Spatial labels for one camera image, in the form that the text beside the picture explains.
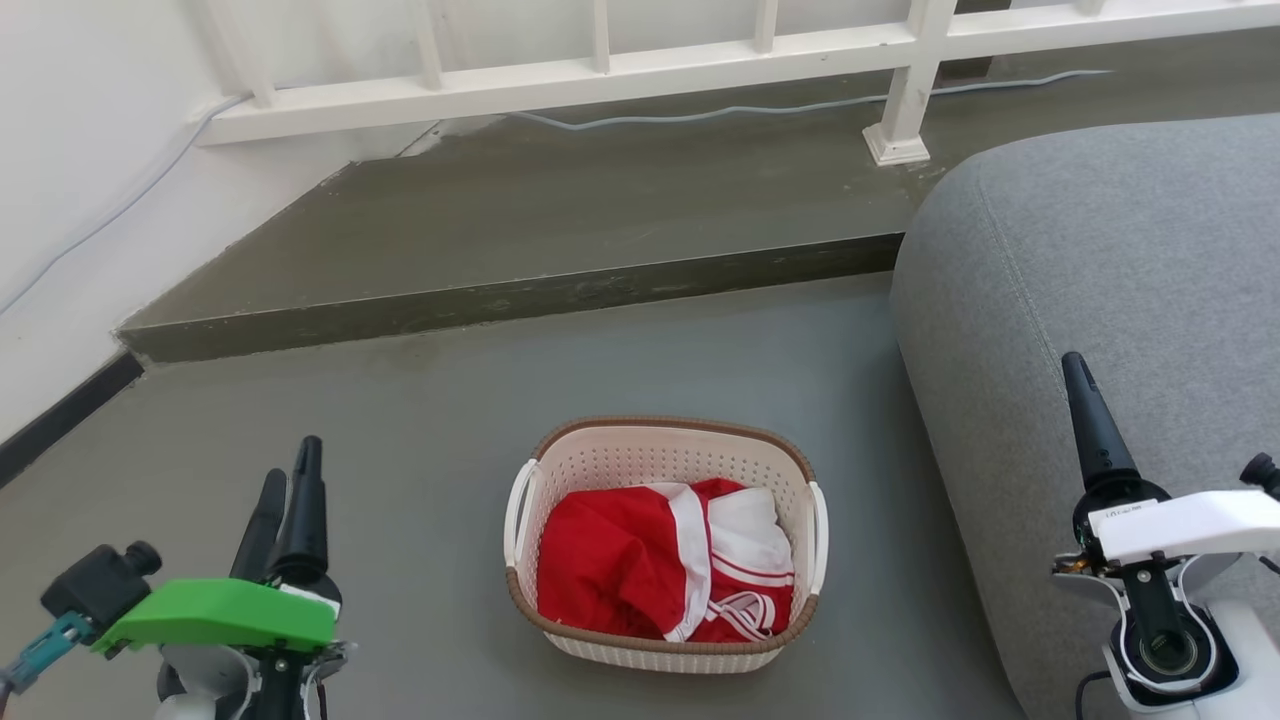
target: green 3d-printed part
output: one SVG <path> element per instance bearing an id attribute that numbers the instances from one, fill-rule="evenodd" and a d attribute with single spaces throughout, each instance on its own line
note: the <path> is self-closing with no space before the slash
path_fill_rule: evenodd
<path id="1" fill-rule="evenodd" d="M 333 642 L 337 618 L 323 602 L 232 578 L 169 580 L 111 625 L 93 652 L 122 641 L 147 644 L 229 644 L 311 652 Z"/>

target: white plastic basket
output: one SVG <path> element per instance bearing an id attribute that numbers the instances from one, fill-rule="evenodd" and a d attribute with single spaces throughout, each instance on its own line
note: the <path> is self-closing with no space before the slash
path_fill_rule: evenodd
<path id="1" fill-rule="evenodd" d="M 773 491 L 796 570 L 786 632 L 763 642 L 672 643 L 581 630 L 538 614 L 541 532 L 566 495 L 708 478 Z M 570 655 L 666 673 L 748 673 L 763 667 L 799 637 L 818 607 L 827 571 L 827 505 L 804 455 L 773 433 L 678 418 L 591 418 L 548 436 L 516 475 L 507 501 L 503 552 L 511 598 Z"/>

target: red clothing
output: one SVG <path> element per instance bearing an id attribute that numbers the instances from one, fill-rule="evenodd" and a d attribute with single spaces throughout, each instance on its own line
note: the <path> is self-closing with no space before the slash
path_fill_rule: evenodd
<path id="1" fill-rule="evenodd" d="M 672 642 L 762 641 L 790 620 L 791 551 L 764 488 L 717 478 L 575 492 L 540 542 L 549 620 Z"/>

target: brown basket rim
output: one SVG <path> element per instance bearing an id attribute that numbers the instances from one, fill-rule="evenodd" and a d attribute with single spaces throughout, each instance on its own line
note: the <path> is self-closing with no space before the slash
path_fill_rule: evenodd
<path id="1" fill-rule="evenodd" d="M 713 433 L 732 434 L 751 439 L 759 439 L 773 445 L 786 452 L 795 462 L 800 466 L 800 471 L 804 474 L 805 482 L 815 482 L 813 474 L 813 466 L 809 465 L 809 460 L 800 452 L 800 448 L 791 445 L 790 441 L 783 438 L 777 433 L 769 430 L 763 430 L 760 428 L 753 428 L 749 425 L 736 425 L 732 423 L 718 423 L 713 420 L 698 420 L 691 418 L 675 418 L 664 415 L 609 415 L 598 418 L 582 418 L 579 420 L 572 420 L 564 423 L 563 425 L 552 430 L 534 450 L 534 459 L 541 460 L 547 450 L 558 441 L 559 438 L 567 436 L 571 432 L 581 430 L 585 428 L 611 428 L 611 427 L 627 427 L 627 425 L 640 425 L 650 428 L 676 428 L 686 430 L 708 430 Z M 568 625 L 562 625 L 559 623 L 553 623 L 547 618 L 538 614 L 538 610 L 525 600 L 525 593 L 520 589 L 520 575 L 516 573 L 515 568 L 507 568 L 507 592 L 511 593 L 511 600 L 516 603 L 520 614 L 525 616 L 535 628 L 539 630 L 558 635 L 562 638 L 588 642 L 594 644 L 602 644 L 605 647 L 616 647 L 620 650 L 631 650 L 641 652 L 662 652 L 671 655 L 763 655 L 765 652 L 773 652 L 781 650 L 791 641 L 800 637 L 800 633 L 809 626 L 809 620 L 813 619 L 813 614 L 818 610 L 818 596 L 810 594 L 800 609 L 800 614 L 796 616 L 795 621 L 791 623 L 785 632 L 772 637 L 767 641 L 760 642 L 746 642 L 746 643 L 673 643 L 667 641 L 653 641 L 646 638 L 628 638 L 625 635 L 609 635 L 605 633 L 598 633 L 595 630 L 582 630 L 580 628 L 571 628 Z"/>

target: gray sofa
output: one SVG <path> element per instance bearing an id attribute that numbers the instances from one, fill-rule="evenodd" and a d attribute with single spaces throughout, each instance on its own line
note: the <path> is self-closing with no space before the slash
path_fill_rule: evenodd
<path id="1" fill-rule="evenodd" d="M 1242 487 L 1280 455 L 1280 115 L 1093 128 L 974 156 L 895 270 L 899 341 L 1005 671 L 1070 717 L 1115 614 L 1050 585 L 1082 493 L 1059 359 L 1078 350 L 1143 475 Z M 1210 585 L 1280 637 L 1280 578 Z M 1089 717 L 1123 717 L 1096 684 Z"/>

